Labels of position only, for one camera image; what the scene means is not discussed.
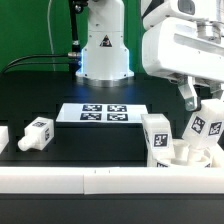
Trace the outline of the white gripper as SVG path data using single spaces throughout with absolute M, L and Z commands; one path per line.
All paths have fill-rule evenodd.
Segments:
M 195 79 L 224 100 L 224 0 L 141 0 L 142 64 L 147 74 L 176 79 L 187 111 L 200 109 Z

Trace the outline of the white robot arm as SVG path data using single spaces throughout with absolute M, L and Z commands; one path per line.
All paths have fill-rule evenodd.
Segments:
M 88 41 L 77 76 L 98 86 L 132 78 L 123 1 L 87 2 Z M 197 85 L 224 101 L 224 0 L 140 0 L 140 10 L 145 72 L 177 83 L 189 111 L 201 106 Z

